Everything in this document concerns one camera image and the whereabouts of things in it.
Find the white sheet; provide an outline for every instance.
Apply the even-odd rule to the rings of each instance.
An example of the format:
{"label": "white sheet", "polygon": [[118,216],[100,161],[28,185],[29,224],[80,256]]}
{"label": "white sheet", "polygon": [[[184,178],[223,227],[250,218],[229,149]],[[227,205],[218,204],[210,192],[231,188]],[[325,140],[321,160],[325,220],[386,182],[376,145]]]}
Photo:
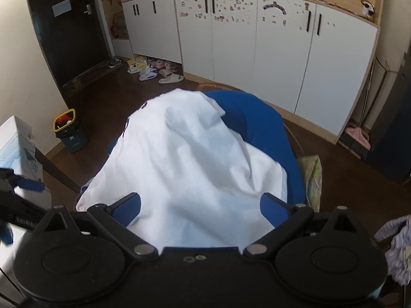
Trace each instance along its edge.
{"label": "white sheet", "polygon": [[286,201],[284,169],[221,120],[201,92],[176,89],[129,118],[78,211],[131,192],[141,211],[128,229],[154,245],[246,246],[273,229],[260,213],[264,192]]}

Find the cabinet door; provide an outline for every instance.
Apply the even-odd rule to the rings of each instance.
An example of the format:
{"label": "cabinet door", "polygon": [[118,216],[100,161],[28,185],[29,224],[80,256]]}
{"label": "cabinet door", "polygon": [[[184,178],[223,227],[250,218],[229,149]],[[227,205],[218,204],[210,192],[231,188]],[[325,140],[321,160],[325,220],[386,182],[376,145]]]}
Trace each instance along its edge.
{"label": "cabinet door", "polygon": [[130,43],[135,54],[146,54],[147,40],[144,38],[144,0],[132,0],[123,3],[124,17]]}
{"label": "cabinet door", "polygon": [[175,0],[183,69],[214,80],[211,0]]}
{"label": "cabinet door", "polygon": [[145,40],[149,42],[147,55],[181,63],[174,0],[146,0],[147,28]]}
{"label": "cabinet door", "polygon": [[258,0],[252,93],[294,112],[314,28],[315,3]]}
{"label": "cabinet door", "polygon": [[317,5],[307,71],[295,113],[338,135],[360,90],[376,35],[375,26]]}
{"label": "cabinet door", "polygon": [[251,92],[257,0],[211,0],[214,81]]}

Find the beige slipper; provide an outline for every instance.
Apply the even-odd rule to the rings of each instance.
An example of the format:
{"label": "beige slipper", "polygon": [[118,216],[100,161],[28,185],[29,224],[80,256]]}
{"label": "beige slipper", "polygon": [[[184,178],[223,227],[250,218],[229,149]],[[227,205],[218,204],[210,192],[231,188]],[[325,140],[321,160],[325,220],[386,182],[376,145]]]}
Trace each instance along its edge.
{"label": "beige slipper", "polygon": [[169,69],[160,69],[160,71],[158,72],[161,76],[164,76],[165,78],[167,78],[168,76],[170,76],[173,72],[170,71]]}
{"label": "beige slipper", "polygon": [[177,82],[181,82],[182,80],[184,80],[184,76],[172,73],[164,79],[159,79],[158,83],[160,84],[177,83]]}

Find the broom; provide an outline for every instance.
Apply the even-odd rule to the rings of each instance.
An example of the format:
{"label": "broom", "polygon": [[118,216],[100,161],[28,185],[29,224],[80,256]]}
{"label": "broom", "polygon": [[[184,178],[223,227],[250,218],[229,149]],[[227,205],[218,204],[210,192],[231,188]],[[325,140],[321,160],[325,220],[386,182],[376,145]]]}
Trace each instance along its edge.
{"label": "broom", "polygon": [[371,71],[369,74],[369,80],[367,85],[367,92],[365,93],[364,105],[362,107],[361,117],[359,126],[354,123],[348,123],[344,132],[341,134],[340,140],[338,143],[344,148],[348,149],[352,154],[354,154],[359,159],[365,160],[371,145],[369,143],[368,134],[362,130],[362,124],[364,122],[365,108],[367,107],[369,90],[371,87],[371,76],[374,70],[374,62],[371,66]]}

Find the trash can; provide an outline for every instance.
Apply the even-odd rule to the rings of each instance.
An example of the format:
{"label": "trash can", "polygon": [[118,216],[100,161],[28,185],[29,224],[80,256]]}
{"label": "trash can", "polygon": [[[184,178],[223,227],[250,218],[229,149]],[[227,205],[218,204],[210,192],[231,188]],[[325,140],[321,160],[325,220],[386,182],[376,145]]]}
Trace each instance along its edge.
{"label": "trash can", "polygon": [[59,115],[53,122],[53,132],[70,153],[75,153],[86,146],[88,139],[76,117],[75,109]]}

